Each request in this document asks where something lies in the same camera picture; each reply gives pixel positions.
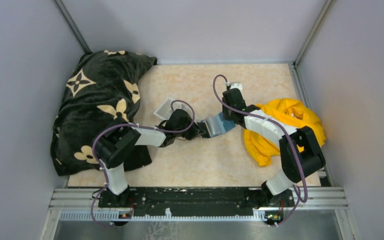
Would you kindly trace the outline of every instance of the white wall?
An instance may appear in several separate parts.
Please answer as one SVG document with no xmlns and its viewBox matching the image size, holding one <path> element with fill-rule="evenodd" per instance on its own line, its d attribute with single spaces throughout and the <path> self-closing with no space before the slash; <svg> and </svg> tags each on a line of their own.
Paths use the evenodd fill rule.
<svg viewBox="0 0 384 240">
<path fill-rule="evenodd" d="M 299 69 L 361 239 L 384 239 L 384 1 L 337 1 Z"/>
<path fill-rule="evenodd" d="M 52 124 L 82 50 L 51 0 L 0 0 L 0 240 L 39 237 Z"/>
<path fill-rule="evenodd" d="M 160 64 L 293 61 L 326 0 L 63 0 L 92 51 Z"/>
</svg>

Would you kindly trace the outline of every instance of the yellow cloth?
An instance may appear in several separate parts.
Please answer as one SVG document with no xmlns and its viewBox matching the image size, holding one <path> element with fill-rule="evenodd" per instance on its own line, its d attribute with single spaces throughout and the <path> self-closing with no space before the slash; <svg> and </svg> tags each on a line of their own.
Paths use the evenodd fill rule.
<svg viewBox="0 0 384 240">
<path fill-rule="evenodd" d="M 275 99 L 267 104 L 255 105 L 282 123 L 297 128 L 310 127 L 314 131 L 318 144 L 320 146 L 325 144 L 326 137 L 319 117 L 312 110 L 306 108 L 301 101 L 283 98 Z M 245 130 L 243 140 L 246 150 L 260 167 L 272 164 L 271 156 L 281 154 L 276 145 L 253 131 Z"/>
</svg>

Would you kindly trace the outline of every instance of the beige star print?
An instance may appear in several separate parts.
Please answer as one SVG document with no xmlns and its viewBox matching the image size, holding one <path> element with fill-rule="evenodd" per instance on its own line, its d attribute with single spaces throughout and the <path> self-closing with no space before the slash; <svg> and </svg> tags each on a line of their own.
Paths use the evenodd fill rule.
<svg viewBox="0 0 384 240">
<path fill-rule="evenodd" d="M 84 87 L 87 87 L 89 85 L 96 84 L 96 82 L 90 80 L 84 73 L 83 68 L 80 69 L 80 71 L 70 78 L 65 86 L 67 86 L 71 93 L 73 94 L 73 97 L 76 96 L 76 94 L 82 90 Z"/>
<path fill-rule="evenodd" d="M 105 50 L 103 51 L 104 53 L 108 54 L 108 55 L 113 55 L 113 54 L 116 54 L 116 53 L 119 53 L 121 55 L 124 55 L 126 54 L 126 51 L 108 51 L 108 50 Z"/>
<path fill-rule="evenodd" d="M 136 83 L 131 84 L 130 82 L 124 80 L 124 84 L 127 88 L 127 90 L 131 93 L 131 99 L 133 100 L 133 103 L 135 104 L 139 99 L 141 99 L 141 96 L 139 95 L 139 88 Z"/>
<path fill-rule="evenodd" d="M 92 153 L 92 148 L 88 145 L 84 145 L 80 148 L 81 152 L 74 153 L 74 157 L 77 160 L 88 162 L 89 164 L 98 164 L 98 161 Z"/>
<path fill-rule="evenodd" d="M 117 106 L 115 106 L 115 108 L 111 105 L 98 105 L 96 107 L 107 114 L 111 114 L 114 119 L 121 116 L 124 120 L 126 120 L 126 122 L 129 121 L 127 119 L 127 114 L 125 113 L 127 104 L 124 98 L 117 102 Z"/>
</svg>

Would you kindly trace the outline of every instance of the table top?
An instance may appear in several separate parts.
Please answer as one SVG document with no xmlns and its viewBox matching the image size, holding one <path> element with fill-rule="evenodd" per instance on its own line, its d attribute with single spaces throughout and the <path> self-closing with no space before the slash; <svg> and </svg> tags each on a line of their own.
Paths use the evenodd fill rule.
<svg viewBox="0 0 384 240">
<path fill-rule="evenodd" d="M 247 105 L 297 97 L 287 64 L 157 65 L 139 82 L 141 103 L 135 123 L 159 124 L 153 112 L 167 97 L 191 104 L 201 120 L 217 115 L 222 111 L 213 93 L 217 74 L 242 84 Z M 226 89 L 223 82 L 220 78 L 216 84 L 219 95 Z M 214 138 L 176 140 L 165 148 L 148 149 L 152 163 L 126 172 L 131 187 L 259 187 L 281 169 L 279 156 L 272 157 L 270 166 L 258 166 L 246 151 L 239 126 Z M 317 173 L 306 181 L 309 186 L 320 186 Z M 91 169 L 70 176 L 68 186 L 99 187 L 104 182 L 103 173 Z"/>
</svg>

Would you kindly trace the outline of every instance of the black blanket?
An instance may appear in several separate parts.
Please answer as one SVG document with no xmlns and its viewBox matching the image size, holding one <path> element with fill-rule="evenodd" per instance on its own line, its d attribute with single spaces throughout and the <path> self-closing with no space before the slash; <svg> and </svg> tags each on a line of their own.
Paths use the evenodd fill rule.
<svg viewBox="0 0 384 240">
<path fill-rule="evenodd" d="M 133 122 L 141 96 L 139 79 L 157 63 L 155 57 L 128 51 L 85 54 L 68 80 L 53 124 L 50 154 L 58 175 L 99 169 L 92 142 L 116 118 Z M 136 146 L 124 162 L 126 171 L 151 163 L 146 146 Z"/>
</svg>

